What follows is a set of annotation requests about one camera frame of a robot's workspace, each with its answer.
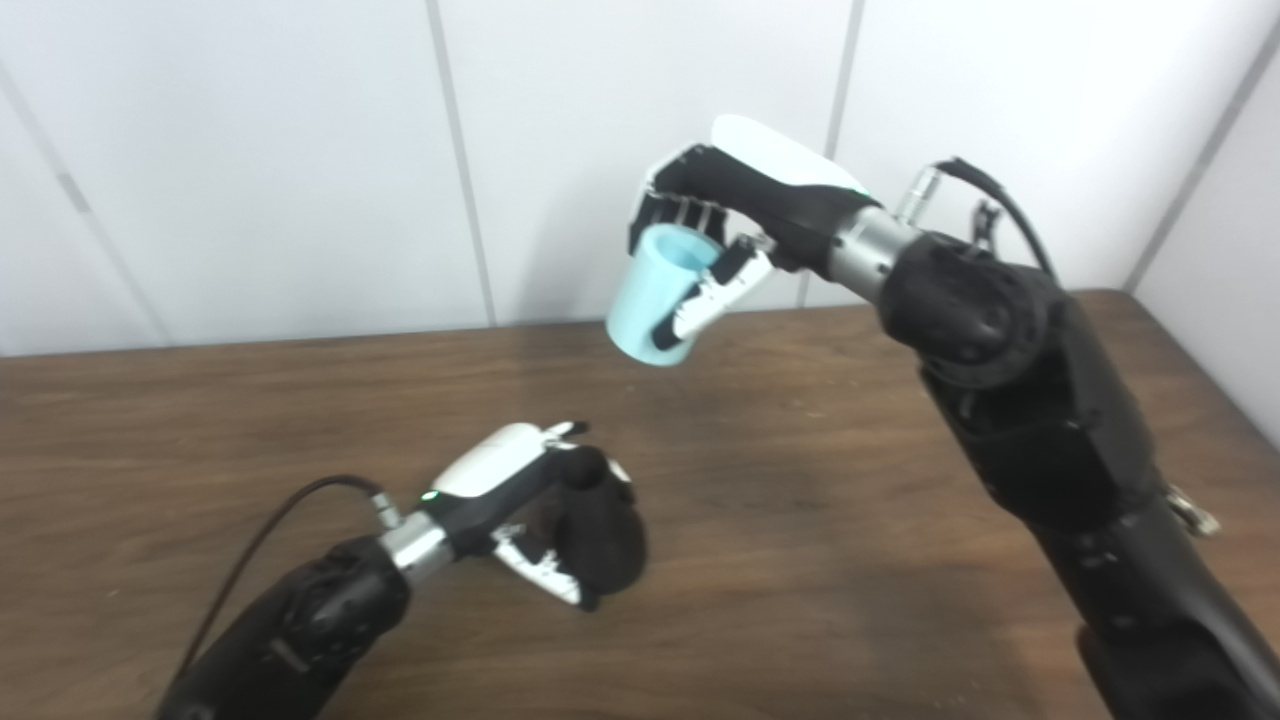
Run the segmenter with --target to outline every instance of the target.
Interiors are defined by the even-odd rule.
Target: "table surface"
[[[1129,297],[1085,293],[1201,543],[1280,642],[1280,455]],[[408,503],[506,423],[589,419],[635,478],[650,565],[582,614],[493,560],[425,585],[329,719],[1103,717],[1078,624],[868,307],[724,319],[678,368],[595,324],[0,361],[0,694],[145,717],[216,584],[297,486]],[[372,529],[308,500],[252,565]]]

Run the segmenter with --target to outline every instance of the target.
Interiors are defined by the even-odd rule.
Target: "silver metal joint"
[[[1211,538],[1222,532],[1222,524],[1217,521],[1217,518],[1192,502],[1192,498],[1187,497],[1187,493],[1178,487],[1169,486],[1169,489],[1165,491],[1165,502],[1193,537]]]
[[[906,193],[906,197],[897,206],[897,213],[895,213],[897,219],[914,225],[920,219],[929,200],[933,199],[940,182],[942,182],[942,172],[933,165],[920,170],[920,174],[915,176],[915,183],[911,186],[910,192]]]
[[[410,583],[420,583],[453,562],[453,548],[444,528],[421,510],[410,512],[404,521],[383,533],[378,542]]]
[[[827,264],[831,279],[874,305],[899,255],[920,234],[883,208],[867,208],[858,213],[854,227],[836,238]]]

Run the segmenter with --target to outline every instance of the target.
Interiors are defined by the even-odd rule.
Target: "metal bracket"
[[[1217,521],[1217,518],[1192,502],[1192,498],[1176,486],[1169,486],[1169,489],[1165,491],[1165,502],[1183,521],[1183,527],[1192,537],[1211,538],[1222,532],[1222,524]]]

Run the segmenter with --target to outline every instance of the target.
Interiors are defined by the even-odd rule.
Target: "black fingertip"
[[[680,338],[676,337],[676,331],[672,327],[673,324],[672,318],[668,316],[653,328],[653,332],[649,334],[653,340],[654,347],[658,350],[671,350],[672,347],[680,345]]]

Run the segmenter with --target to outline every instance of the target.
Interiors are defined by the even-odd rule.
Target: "cable connector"
[[[388,530],[394,530],[404,521],[404,518],[399,514],[399,509],[396,507],[396,501],[385,492],[369,496],[369,501],[374,503],[374,510],[378,512],[378,521]]]

